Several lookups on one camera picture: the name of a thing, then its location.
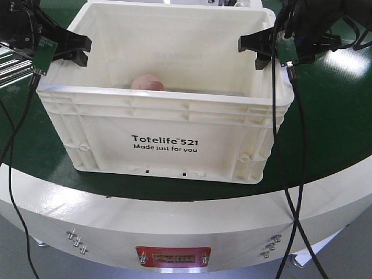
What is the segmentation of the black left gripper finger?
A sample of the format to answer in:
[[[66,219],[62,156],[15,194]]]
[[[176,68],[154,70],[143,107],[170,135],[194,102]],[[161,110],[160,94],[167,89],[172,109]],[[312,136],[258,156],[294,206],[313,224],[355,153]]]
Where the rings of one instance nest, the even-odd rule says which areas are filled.
[[[56,53],[53,60],[70,60],[80,67],[86,67],[88,63],[88,56],[82,50],[70,51],[66,53]]]
[[[56,32],[58,52],[91,51],[92,41],[86,35],[79,35],[59,27]]]

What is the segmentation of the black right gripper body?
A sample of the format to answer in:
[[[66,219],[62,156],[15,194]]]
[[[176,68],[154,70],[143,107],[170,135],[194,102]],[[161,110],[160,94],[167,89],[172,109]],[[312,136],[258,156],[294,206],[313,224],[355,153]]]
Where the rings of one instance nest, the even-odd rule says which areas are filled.
[[[298,64],[312,63],[319,53],[341,48],[341,37],[331,27],[343,14],[342,1],[282,1],[277,39],[294,38]]]

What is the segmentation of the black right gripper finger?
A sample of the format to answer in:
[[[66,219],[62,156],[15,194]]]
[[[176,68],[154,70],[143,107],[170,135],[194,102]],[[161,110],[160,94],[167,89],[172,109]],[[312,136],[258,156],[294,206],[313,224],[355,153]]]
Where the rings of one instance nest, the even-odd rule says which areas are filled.
[[[269,63],[275,60],[274,53],[257,53],[255,60],[255,69],[263,70]]]
[[[268,28],[250,35],[242,35],[238,39],[238,52],[254,51],[256,53],[272,53],[273,29]]]

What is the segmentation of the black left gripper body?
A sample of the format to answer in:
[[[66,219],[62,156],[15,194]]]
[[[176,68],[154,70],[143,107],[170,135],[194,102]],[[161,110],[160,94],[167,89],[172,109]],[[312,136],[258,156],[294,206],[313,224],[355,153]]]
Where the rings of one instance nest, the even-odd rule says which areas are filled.
[[[57,26],[40,1],[1,1],[1,42],[26,56],[33,56],[40,36],[48,37]]]

